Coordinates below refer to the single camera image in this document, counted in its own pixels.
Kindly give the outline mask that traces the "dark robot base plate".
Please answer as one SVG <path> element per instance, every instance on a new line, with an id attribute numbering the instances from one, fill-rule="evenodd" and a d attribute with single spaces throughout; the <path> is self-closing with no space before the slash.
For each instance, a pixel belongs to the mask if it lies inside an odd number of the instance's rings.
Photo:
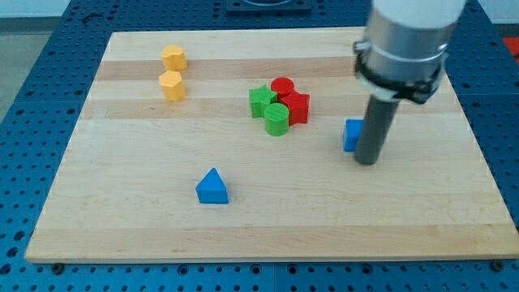
<path id="1" fill-rule="evenodd" d="M 227 14 L 309 12 L 312 0 L 225 0 Z"/>

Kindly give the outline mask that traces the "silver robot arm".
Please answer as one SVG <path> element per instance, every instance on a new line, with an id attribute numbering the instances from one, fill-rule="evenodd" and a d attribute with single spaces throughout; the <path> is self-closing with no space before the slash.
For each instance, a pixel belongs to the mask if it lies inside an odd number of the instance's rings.
<path id="1" fill-rule="evenodd" d="M 466 0 L 373 0 L 355 74 L 378 101 L 424 104 L 444 77 L 446 50 Z"/>

